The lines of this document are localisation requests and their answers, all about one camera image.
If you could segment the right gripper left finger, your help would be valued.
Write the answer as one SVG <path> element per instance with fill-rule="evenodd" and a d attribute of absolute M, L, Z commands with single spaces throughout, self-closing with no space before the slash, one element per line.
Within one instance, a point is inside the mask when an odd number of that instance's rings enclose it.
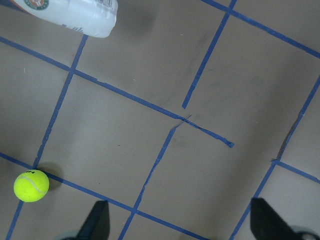
<path fill-rule="evenodd" d="M 107 201 L 97 201 L 76 235 L 77 240 L 107 240 L 110 235 L 110 213 Z"/>

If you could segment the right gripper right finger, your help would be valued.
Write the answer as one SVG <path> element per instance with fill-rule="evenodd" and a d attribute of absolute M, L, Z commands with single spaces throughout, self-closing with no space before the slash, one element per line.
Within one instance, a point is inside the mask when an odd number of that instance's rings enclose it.
<path fill-rule="evenodd" d="M 297 240 L 296 233 L 263 199 L 250 202 L 250 230 L 256 240 Z"/>

